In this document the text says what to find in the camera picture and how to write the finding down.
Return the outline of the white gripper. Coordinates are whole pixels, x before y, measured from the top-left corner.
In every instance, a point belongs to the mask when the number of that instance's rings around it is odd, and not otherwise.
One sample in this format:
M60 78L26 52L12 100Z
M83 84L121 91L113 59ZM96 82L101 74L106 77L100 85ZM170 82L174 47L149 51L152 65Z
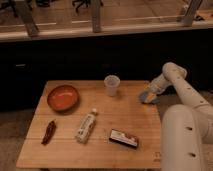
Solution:
M167 80L165 79L163 74L160 74L158 77L154 78L149 87L146 87L144 92L152 92L149 93L146 97L147 103L154 103L157 99L155 94L162 94L167 88Z

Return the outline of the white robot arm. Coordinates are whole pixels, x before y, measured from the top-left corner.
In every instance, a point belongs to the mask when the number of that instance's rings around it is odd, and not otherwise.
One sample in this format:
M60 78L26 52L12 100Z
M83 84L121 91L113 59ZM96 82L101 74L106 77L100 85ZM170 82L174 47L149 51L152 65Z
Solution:
M208 171L202 144L213 144L213 105L185 80L186 75L183 67L165 63L162 73L140 94L142 103L153 104L173 86L181 100L162 119L161 171Z

